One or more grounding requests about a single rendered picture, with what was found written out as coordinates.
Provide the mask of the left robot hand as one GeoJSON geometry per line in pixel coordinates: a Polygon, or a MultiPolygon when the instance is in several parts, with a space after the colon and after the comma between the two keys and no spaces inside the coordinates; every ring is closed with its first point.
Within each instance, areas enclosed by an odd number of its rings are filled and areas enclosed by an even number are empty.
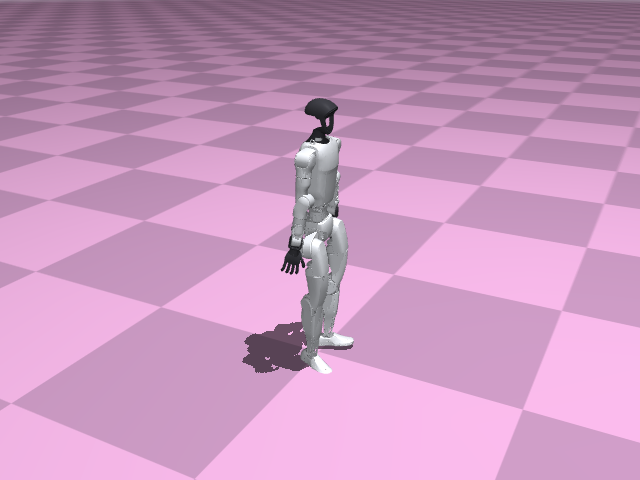
{"type": "MultiPolygon", "coordinates": [[[[336,207],[335,215],[332,215],[332,217],[336,217],[336,218],[338,217],[338,210],[339,210],[339,208],[338,208],[338,207],[336,207]]],[[[330,237],[330,238],[332,238],[332,237],[330,237]]]]}

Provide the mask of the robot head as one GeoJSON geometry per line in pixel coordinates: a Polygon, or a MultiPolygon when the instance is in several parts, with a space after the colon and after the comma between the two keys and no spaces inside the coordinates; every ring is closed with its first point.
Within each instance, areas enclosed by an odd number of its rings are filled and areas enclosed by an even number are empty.
{"type": "MultiPolygon", "coordinates": [[[[338,106],[330,100],[324,98],[316,98],[311,100],[305,107],[305,114],[315,116],[319,119],[322,127],[313,129],[311,136],[306,142],[315,140],[315,138],[322,138],[321,141],[315,141],[321,144],[329,143],[329,140],[325,137],[325,134],[329,135],[333,130],[334,125],[334,113],[338,110],[338,106]],[[329,126],[326,126],[326,119],[329,117],[329,126]]],[[[313,143],[313,141],[311,141],[313,143]]]]}

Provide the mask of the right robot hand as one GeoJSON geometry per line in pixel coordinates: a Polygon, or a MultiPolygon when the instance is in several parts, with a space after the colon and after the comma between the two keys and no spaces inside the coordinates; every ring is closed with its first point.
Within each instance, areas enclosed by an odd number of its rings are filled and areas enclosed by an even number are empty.
{"type": "Polygon", "coordinates": [[[289,238],[289,244],[288,244],[288,247],[290,248],[290,250],[287,252],[287,254],[285,256],[285,259],[284,259],[285,261],[284,261],[283,267],[281,269],[281,271],[284,271],[284,269],[286,267],[286,264],[288,262],[288,266],[287,266],[287,269],[286,269],[285,273],[289,272],[290,266],[292,265],[290,275],[293,274],[295,265],[296,265],[295,274],[298,274],[300,261],[301,261],[302,267],[305,268],[305,263],[304,263],[304,260],[302,258],[302,253],[299,251],[302,248],[303,238],[301,240],[301,245],[299,247],[291,246],[291,240],[292,240],[292,235],[289,238]]]}

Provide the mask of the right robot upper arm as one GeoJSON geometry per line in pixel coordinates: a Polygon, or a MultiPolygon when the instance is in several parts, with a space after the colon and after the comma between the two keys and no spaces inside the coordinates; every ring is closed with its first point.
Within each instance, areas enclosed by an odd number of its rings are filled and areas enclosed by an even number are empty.
{"type": "Polygon", "coordinates": [[[316,150],[311,148],[304,148],[298,152],[295,156],[294,164],[296,168],[296,194],[295,201],[300,197],[305,197],[309,201],[309,208],[314,206],[315,200],[311,194],[308,194],[308,189],[311,185],[312,169],[316,163],[316,150]]]}

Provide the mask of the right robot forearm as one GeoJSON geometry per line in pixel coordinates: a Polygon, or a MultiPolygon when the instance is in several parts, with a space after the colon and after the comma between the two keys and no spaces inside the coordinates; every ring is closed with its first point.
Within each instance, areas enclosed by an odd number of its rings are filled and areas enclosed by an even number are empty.
{"type": "Polygon", "coordinates": [[[307,212],[309,208],[309,201],[305,197],[300,197],[293,209],[293,226],[291,227],[292,240],[291,246],[299,247],[301,245],[302,237],[305,233],[304,227],[306,226],[306,220],[309,216],[307,212]]]}

